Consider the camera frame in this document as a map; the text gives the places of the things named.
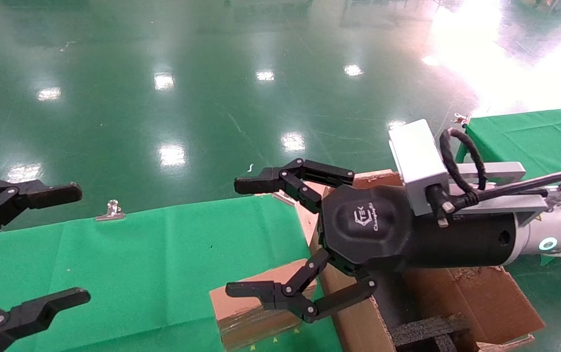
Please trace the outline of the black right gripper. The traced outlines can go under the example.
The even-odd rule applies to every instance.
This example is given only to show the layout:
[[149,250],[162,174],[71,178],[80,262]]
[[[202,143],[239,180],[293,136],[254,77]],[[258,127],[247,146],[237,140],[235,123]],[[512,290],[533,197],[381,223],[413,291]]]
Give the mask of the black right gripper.
[[[332,265],[347,275],[359,270],[442,269],[504,265],[515,249],[513,214],[463,214],[439,227],[432,215],[416,216],[401,186],[356,189],[352,170],[297,158],[266,167],[257,176],[237,177],[240,195],[282,190],[313,214],[320,212],[318,250],[285,284],[230,282],[231,298],[256,298],[264,310],[287,310],[306,323],[332,316],[370,298],[377,282],[367,274],[354,285],[316,301],[304,290]],[[332,190],[323,200],[305,182]]]

